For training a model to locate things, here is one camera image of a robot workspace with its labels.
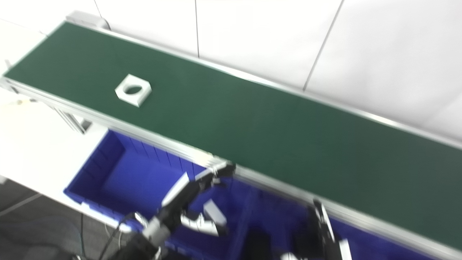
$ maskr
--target green conveyor belt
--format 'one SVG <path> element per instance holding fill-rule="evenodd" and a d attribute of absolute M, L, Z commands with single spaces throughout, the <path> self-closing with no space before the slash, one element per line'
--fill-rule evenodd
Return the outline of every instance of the green conveyor belt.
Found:
<path fill-rule="evenodd" d="M 68 23 L 6 77 L 462 249 L 456 148 Z"/>

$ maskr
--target blue storage bin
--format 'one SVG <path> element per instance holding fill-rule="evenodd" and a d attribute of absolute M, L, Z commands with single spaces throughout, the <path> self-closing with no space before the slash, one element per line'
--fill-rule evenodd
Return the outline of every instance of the blue storage bin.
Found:
<path fill-rule="evenodd" d="M 125 135 L 109 131 L 64 193 L 111 218 L 121 220 L 138 211 L 151 218 L 173 184 L 187 172 L 190 178 L 204 170 Z M 249 229 L 271 237 L 273 251 L 294 251 L 294 235 L 309 234 L 308 212 L 294 201 L 234 180 L 200 194 L 190 209 L 202 212 L 213 199 L 227 218 L 229 235 L 214 237 L 179 227 L 166 244 L 193 259 L 239 260 Z M 430 260 L 431 258 L 379 236 L 331 219 L 333 229 L 350 244 L 353 260 Z M 128 222 L 141 230 L 136 222 Z"/>

